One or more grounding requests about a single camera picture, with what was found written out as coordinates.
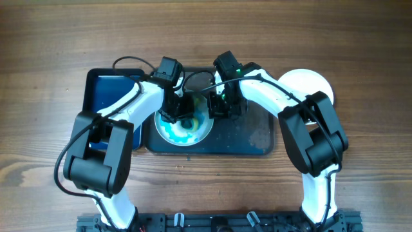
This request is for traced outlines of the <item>green yellow sponge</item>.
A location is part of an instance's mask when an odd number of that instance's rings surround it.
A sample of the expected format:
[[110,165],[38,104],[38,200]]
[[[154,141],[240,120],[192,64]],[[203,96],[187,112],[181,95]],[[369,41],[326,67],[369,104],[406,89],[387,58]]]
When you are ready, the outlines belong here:
[[180,126],[183,130],[188,132],[195,132],[199,128],[199,121],[197,118],[193,117],[190,119],[183,119],[180,121]]

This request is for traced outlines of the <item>white plate stained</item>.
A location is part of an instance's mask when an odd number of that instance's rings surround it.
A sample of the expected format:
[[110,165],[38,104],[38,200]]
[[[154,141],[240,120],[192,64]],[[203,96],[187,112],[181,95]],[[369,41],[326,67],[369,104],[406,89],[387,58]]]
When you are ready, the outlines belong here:
[[192,146],[202,141],[211,131],[214,119],[209,118],[207,100],[202,94],[194,94],[194,115],[199,121],[199,128],[195,132],[188,132],[181,128],[180,121],[175,124],[165,122],[158,112],[154,115],[154,125],[160,136],[175,146]]

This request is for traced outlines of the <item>white plate back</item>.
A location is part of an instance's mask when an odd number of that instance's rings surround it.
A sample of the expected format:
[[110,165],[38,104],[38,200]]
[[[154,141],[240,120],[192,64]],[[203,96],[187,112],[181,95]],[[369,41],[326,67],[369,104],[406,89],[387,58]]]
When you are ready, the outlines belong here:
[[288,92],[292,93],[301,102],[311,95],[321,91],[334,104],[334,93],[330,83],[319,73],[309,69],[295,69],[283,74],[278,80]]

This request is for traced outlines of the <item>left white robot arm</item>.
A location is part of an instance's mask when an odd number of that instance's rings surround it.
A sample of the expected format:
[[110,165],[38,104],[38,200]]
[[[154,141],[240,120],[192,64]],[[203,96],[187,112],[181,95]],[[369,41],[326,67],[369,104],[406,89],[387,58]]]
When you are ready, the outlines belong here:
[[90,198],[100,212],[100,231],[145,231],[125,183],[131,167],[135,130],[158,112],[167,122],[189,121],[198,127],[198,101],[191,93],[176,94],[175,82],[137,81],[117,102],[98,112],[83,110],[75,118],[70,141],[54,172],[63,169],[78,189],[74,196]]

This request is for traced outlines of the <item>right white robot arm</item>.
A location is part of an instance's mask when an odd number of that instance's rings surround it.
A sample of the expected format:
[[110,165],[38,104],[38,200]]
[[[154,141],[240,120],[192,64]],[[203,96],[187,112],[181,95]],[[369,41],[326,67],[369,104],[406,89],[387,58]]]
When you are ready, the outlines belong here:
[[292,71],[292,79],[274,79],[256,63],[214,61],[215,87],[224,87],[226,104],[233,97],[252,101],[275,116],[286,153],[303,178],[301,210],[317,229],[337,212],[335,177],[342,170],[348,138],[333,108],[328,81],[315,71]]

